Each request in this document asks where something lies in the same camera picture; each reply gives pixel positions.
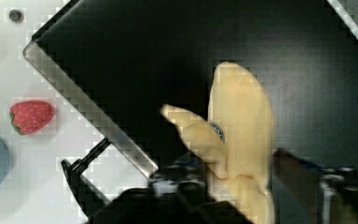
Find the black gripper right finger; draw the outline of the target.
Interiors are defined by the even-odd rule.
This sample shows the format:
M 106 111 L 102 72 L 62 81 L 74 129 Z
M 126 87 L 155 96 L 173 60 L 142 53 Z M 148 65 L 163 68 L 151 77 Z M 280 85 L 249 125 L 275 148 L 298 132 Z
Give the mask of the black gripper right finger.
M 358 224 L 358 170 L 324 168 L 279 148 L 272 155 L 273 171 L 314 224 Z

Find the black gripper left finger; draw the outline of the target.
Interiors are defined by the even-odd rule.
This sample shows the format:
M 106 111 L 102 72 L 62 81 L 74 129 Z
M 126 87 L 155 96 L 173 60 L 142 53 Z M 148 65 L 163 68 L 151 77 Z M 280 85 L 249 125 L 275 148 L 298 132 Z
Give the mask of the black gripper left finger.
M 164 178 L 127 189 L 87 224 L 252 224 L 231 203 L 217 201 L 201 175 Z

